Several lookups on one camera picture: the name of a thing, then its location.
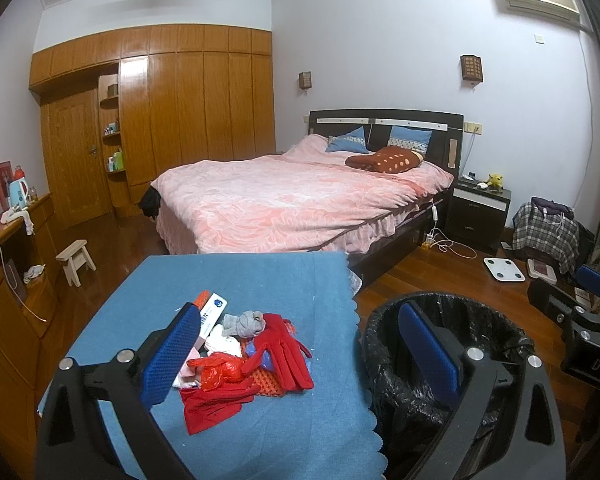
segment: electric kettle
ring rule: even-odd
[[[27,205],[29,187],[25,178],[14,180],[8,185],[9,203],[11,207],[20,206],[24,209]]]

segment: metal bolt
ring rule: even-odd
[[[134,357],[133,350],[120,350],[115,358],[121,363],[128,363]]]
[[[473,361],[480,361],[484,357],[484,352],[473,346],[466,351],[466,354],[469,356],[469,359],[472,359]]]
[[[65,357],[64,359],[62,359],[62,361],[60,361],[59,364],[60,370],[70,370],[72,366],[73,359],[71,359],[70,357]]]
[[[539,368],[542,366],[542,360],[537,355],[529,355],[526,360],[533,368]]]

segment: plaid cloth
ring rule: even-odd
[[[578,256],[578,223],[561,215],[544,215],[527,202],[513,217],[513,249],[531,247],[558,260],[560,273],[573,271]]]

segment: black headboard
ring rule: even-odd
[[[329,119],[353,119],[359,120],[359,122],[326,123],[319,121]],[[391,124],[386,124],[382,120],[409,121],[401,123],[401,126],[417,130],[430,130],[432,135],[425,160],[448,171],[455,180],[458,179],[464,128],[464,116],[460,114],[423,110],[385,110],[382,108],[317,110],[309,115],[309,133],[319,134],[323,137],[338,137],[364,126],[366,145],[369,150],[376,152],[386,146],[391,132]]]

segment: garbage bag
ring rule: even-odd
[[[503,314],[470,298],[444,292],[415,292],[387,301],[366,323],[362,352],[371,387],[371,410],[382,452],[405,474],[426,452],[445,423],[449,409],[437,402],[398,329],[398,312],[406,301],[419,306],[433,324],[449,329],[468,348],[480,348],[492,359],[520,364],[534,354],[534,343]],[[488,433],[498,418],[494,403],[482,419]]]

